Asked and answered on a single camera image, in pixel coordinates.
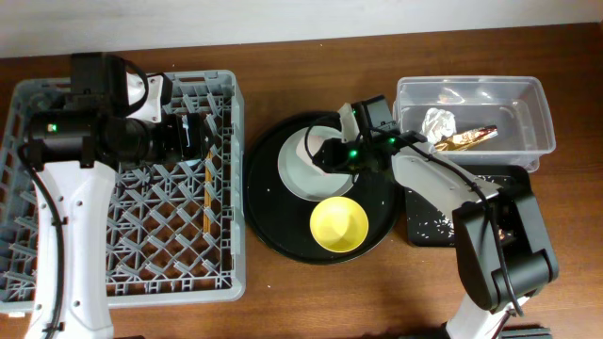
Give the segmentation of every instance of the white wall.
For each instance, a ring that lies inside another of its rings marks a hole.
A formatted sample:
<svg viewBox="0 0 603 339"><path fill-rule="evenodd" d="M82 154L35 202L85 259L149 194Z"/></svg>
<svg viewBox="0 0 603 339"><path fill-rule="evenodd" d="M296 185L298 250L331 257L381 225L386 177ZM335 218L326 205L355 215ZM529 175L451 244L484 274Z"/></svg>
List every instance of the white wall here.
<svg viewBox="0 0 603 339"><path fill-rule="evenodd" d="M0 57L603 20L603 0L1 0Z"/></svg>

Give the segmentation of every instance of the yellow cup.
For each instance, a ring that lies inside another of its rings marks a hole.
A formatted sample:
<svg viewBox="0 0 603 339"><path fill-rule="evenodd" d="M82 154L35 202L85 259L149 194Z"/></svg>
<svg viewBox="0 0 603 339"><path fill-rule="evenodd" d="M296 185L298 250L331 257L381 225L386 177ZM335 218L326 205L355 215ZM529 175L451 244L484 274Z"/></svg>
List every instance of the yellow cup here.
<svg viewBox="0 0 603 339"><path fill-rule="evenodd" d="M310 232L325 250L337 253L351 251L367 238L367 213L352 199L325 199L312 211Z"/></svg>

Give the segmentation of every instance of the dish rack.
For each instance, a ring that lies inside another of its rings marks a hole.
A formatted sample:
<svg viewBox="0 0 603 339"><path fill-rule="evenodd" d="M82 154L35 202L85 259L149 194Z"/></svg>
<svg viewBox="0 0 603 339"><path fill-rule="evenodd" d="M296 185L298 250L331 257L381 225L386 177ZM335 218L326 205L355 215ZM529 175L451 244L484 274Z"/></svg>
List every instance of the dish rack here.
<svg viewBox="0 0 603 339"><path fill-rule="evenodd" d="M205 113L216 144L206 159L119 169L106 223L110 308L236 300L245 290L244 101L235 75L166 75L173 90L164 112ZM29 118L65 91L69 79L25 80L13 92L0 148L0 313L33 308L36 194L17 148Z"/></svg>

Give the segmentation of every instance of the clear plastic bin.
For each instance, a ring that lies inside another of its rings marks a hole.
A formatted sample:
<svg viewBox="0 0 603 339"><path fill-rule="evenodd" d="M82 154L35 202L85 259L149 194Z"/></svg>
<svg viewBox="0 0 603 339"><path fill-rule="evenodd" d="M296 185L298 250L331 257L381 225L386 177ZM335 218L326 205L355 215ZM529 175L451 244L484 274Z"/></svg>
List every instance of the clear plastic bin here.
<svg viewBox="0 0 603 339"><path fill-rule="evenodd" d="M461 165L518 165L532 172L555 150L543 87L529 76L405 77L398 82L394 116L403 131L421 132L428 109L455 115L458 133L496 125L498 136L467 151L442 152Z"/></svg>

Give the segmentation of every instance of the wooden surface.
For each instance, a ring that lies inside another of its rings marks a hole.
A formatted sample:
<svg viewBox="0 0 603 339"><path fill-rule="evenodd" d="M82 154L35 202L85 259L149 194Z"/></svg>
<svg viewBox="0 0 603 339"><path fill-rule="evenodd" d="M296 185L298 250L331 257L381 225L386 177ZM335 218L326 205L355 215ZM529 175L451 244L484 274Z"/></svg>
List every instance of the wooden surface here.
<svg viewBox="0 0 603 339"><path fill-rule="evenodd" d="M603 35L598 24L122 53L148 72L229 69L246 102L249 148L283 118L384 93L412 75L533 75L545 88L557 150L531 175L561 277L513 324L556 338L603 334ZM0 60L0 111L15 84L67 76L65 56ZM113 310L117 336L351 338L436 327L464 289L453 250L413 248L405 218L367 255L336 266L298 264L247 230L247 291L236 302ZM0 315L0 336L28 317Z"/></svg>

